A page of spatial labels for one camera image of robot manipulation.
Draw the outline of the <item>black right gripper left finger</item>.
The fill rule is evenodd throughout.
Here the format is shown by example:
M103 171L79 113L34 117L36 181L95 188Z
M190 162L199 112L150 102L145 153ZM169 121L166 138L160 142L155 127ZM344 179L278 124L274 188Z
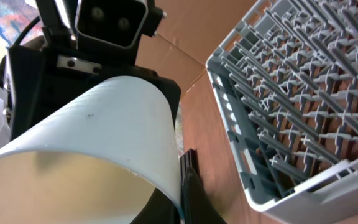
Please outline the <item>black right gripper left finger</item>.
M180 216L173 202L158 188L131 224L180 224Z

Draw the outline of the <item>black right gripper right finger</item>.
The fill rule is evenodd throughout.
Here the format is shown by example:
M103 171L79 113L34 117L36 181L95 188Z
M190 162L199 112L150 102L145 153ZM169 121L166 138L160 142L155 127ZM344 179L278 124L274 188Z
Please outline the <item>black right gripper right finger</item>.
M181 206L185 224L226 224L216 211L199 177L198 157L194 149L180 157Z

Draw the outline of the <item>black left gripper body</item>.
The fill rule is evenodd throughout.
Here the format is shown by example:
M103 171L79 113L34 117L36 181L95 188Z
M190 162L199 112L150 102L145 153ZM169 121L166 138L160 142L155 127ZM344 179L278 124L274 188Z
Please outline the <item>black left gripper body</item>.
M181 89L173 81L147 68L113 63L92 75L60 68L54 49L39 51L11 47L6 57L5 76L10 79L11 139L19 137L41 120L108 78L132 76L156 86L166 97L173 117L177 115Z

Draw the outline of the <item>small white cup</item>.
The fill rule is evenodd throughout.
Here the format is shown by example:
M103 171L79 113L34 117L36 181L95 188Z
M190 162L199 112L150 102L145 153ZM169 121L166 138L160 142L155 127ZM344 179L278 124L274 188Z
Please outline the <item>small white cup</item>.
M154 190L180 206L170 106L110 78L0 148L0 223L130 223Z

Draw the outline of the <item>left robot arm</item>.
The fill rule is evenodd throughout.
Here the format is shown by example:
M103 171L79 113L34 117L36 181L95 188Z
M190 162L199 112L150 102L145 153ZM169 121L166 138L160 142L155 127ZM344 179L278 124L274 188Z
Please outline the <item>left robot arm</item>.
M0 148L92 87L120 76L156 86L177 116L180 87L153 70L63 47L12 46L0 63Z

